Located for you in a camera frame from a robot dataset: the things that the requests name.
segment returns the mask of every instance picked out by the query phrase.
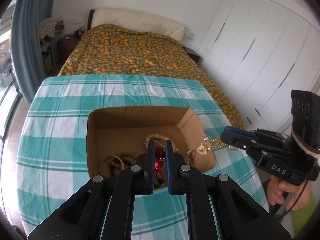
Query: bedside table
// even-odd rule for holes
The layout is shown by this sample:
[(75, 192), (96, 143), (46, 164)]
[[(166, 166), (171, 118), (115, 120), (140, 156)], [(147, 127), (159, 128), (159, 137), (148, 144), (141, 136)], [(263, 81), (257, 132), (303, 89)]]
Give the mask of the bedside table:
[(198, 54), (196, 54), (192, 49), (183, 47), (185, 52), (189, 55), (189, 57), (191, 57), (191, 59), (198, 63), (199, 59), (201, 58)]
[(66, 39), (66, 37), (63, 37), (60, 41), (58, 41), (58, 60), (62, 64), (64, 64), (71, 54), (73, 50), (78, 45), (78, 42), (80, 41), (80, 38), (75, 38), (73, 36), (70, 36), (70, 39)]

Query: cream headboard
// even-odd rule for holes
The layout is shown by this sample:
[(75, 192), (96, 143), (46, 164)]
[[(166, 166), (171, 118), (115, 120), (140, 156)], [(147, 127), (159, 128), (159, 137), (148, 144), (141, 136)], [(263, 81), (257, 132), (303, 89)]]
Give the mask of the cream headboard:
[(118, 8), (98, 8), (94, 11), (91, 28), (101, 24), (114, 24), (137, 32), (153, 32), (181, 41), (185, 26), (173, 20)]

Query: closet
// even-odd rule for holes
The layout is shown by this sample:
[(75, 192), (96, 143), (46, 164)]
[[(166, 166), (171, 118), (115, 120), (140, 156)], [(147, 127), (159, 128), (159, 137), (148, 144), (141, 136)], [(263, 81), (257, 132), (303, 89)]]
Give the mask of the closet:
[(314, 89), (319, 76), (320, 32), (271, 0), (222, 0), (201, 49), (202, 68), (246, 129), (279, 130), (291, 115), (291, 90)]

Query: red bead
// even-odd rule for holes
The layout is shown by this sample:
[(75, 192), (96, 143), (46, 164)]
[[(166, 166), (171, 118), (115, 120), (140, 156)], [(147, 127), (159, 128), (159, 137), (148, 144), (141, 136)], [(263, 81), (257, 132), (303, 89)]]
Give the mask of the red bead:
[(161, 169), (163, 166), (163, 162), (159, 161), (158, 159), (155, 160), (155, 168)]
[(156, 157), (158, 159), (163, 159), (165, 157), (165, 152), (162, 147), (156, 147)]

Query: checkered tablecloth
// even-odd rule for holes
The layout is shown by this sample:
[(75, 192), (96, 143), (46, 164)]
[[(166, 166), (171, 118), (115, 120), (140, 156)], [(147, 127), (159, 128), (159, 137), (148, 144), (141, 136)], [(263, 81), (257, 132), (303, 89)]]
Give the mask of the checkered tablecloth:
[[(89, 180), (85, 138), (90, 111), (137, 105), (190, 107), (211, 138), (229, 125), (196, 81), (95, 74), (44, 80), (23, 126), (17, 158), (19, 209), (27, 234)], [(214, 154), (215, 167), (207, 174), (228, 174), (266, 206), (261, 182), (245, 152), (224, 148)], [(166, 188), (136, 196), (132, 239), (188, 239), (186, 217), (185, 196), (170, 196)]]

